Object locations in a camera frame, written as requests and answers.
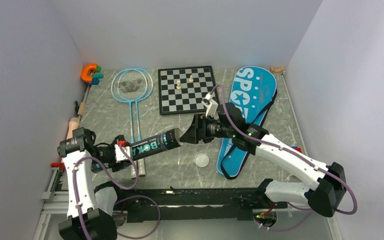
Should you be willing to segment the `black shuttlecock tube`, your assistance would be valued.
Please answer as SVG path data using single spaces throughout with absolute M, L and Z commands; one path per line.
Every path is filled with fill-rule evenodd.
M 131 158 L 134 161 L 147 158 L 168 150 L 183 146 L 180 137 L 183 132 L 179 128 L 173 128 L 157 135 L 132 143 Z

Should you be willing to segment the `clear plastic tube lid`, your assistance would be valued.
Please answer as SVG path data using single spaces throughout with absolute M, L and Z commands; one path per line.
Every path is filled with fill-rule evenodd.
M 210 159 L 205 153 L 199 153 L 194 158 L 194 163 L 200 168 L 208 166 L 209 162 Z

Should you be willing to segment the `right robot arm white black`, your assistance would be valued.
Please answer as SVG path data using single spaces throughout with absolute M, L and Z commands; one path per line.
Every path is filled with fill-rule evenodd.
M 343 166 L 314 160 L 277 139 L 263 127 L 247 123 L 232 103 L 218 106 L 213 115 L 196 114 L 180 137 L 188 144 L 209 143 L 214 138 L 232 140 L 233 149 L 269 160 L 295 175 L 301 182 L 265 179 L 257 188 L 256 203 L 267 208 L 272 203 L 307 205 L 321 216 L 332 217 L 348 191 Z

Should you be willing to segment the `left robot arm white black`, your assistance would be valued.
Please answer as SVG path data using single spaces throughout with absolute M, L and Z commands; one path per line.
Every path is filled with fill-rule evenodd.
M 95 145 L 96 134 L 84 127 L 73 130 L 72 137 L 60 142 L 57 152 L 62 157 L 68 180 L 67 219 L 58 225 L 64 240 L 115 240 L 117 227 L 113 210 L 124 203 L 121 190 L 131 190 L 135 185 L 122 186 L 114 178 L 94 190 L 92 167 L 100 165 L 121 170 L 132 164 L 130 143 L 123 135 L 112 143 Z

